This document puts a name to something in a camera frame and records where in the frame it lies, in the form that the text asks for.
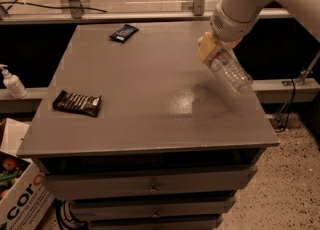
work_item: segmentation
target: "black wall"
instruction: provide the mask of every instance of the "black wall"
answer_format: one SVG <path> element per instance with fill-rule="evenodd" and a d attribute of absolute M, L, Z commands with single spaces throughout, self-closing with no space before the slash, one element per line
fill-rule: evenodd
<path fill-rule="evenodd" d="M 27 88 L 47 87 L 75 28 L 75 24 L 0 25 L 0 64 L 8 65 Z"/>
<path fill-rule="evenodd" d="M 319 42 L 295 19 L 260 19 L 234 52 L 254 80 L 264 80 L 298 77 L 319 49 Z M 320 60 L 311 77 L 320 81 Z"/>
<path fill-rule="evenodd" d="M 26 87 L 47 87 L 75 28 L 76 24 L 0 25 L 0 63 L 9 65 Z M 261 80 L 296 78 L 319 49 L 319 42 L 289 18 L 259 20 L 234 51 L 253 79 Z M 320 62 L 312 77 L 320 82 Z"/>

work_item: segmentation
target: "drawer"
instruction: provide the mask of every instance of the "drawer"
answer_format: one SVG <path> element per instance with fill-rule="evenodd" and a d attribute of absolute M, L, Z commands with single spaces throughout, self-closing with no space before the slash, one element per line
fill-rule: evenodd
<path fill-rule="evenodd" d="M 212 230 L 222 218 L 214 215 L 173 217 L 148 220 L 113 220 L 90 222 L 90 230 Z"/>
<path fill-rule="evenodd" d="M 252 165 L 47 175 L 43 184 L 60 200 L 212 192 L 242 189 L 256 171 Z"/>
<path fill-rule="evenodd" d="M 39 158 L 38 166 L 52 175 L 101 173 L 140 169 L 249 165 L 261 148 L 174 151 L 152 154 Z"/>
<path fill-rule="evenodd" d="M 158 195 L 71 202 L 72 214 L 81 221 L 128 218 L 163 218 L 172 216 L 222 214 L 235 203 L 234 197 L 219 197 L 214 193 L 189 195 Z"/>

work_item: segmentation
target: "cardboard box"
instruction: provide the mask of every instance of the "cardboard box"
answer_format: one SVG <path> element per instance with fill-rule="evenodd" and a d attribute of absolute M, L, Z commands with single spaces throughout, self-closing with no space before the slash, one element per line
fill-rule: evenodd
<path fill-rule="evenodd" d="M 28 128 L 28 124 L 9 118 L 0 124 L 0 157 L 16 157 Z M 54 200 L 41 184 L 44 174 L 31 160 L 26 161 L 29 166 L 0 201 L 0 230 L 36 229 Z"/>

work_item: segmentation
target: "drawer handle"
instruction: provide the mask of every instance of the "drawer handle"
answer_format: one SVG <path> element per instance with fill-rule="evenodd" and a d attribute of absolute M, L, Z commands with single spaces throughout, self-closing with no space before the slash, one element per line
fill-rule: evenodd
<path fill-rule="evenodd" d="M 158 213 L 157 209 L 154 211 L 152 218 L 160 218 L 160 214 Z"/>
<path fill-rule="evenodd" d="M 155 183 L 152 183 L 152 184 L 151 184 L 150 193 L 156 194 L 156 193 L 158 193 L 158 192 L 159 192 L 159 189 L 156 188 L 156 184 L 155 184 Z"/>

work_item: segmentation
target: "cabinet drawer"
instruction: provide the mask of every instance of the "cabinet drawer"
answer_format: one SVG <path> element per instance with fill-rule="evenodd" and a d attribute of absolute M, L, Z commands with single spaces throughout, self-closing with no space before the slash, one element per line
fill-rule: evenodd
<path fill-rule="evenodd" d="M 244 188 L 256 166 L 46 176 L 43 184 L 61 200 L 212 192 Z"/>
<path fill-rule="evenodd" d="M 204 193 L 86 201 L 75 201 L 70 206 L 73 215 L 82 221 L 222 214 L 229 211 L 235 198 Z"/>
<path fill-rule="evenodd" d="M 113 220 L 89 223 L 90 230 L 212 230 L 222 218 L 212 215 L 149 220 Z"/>

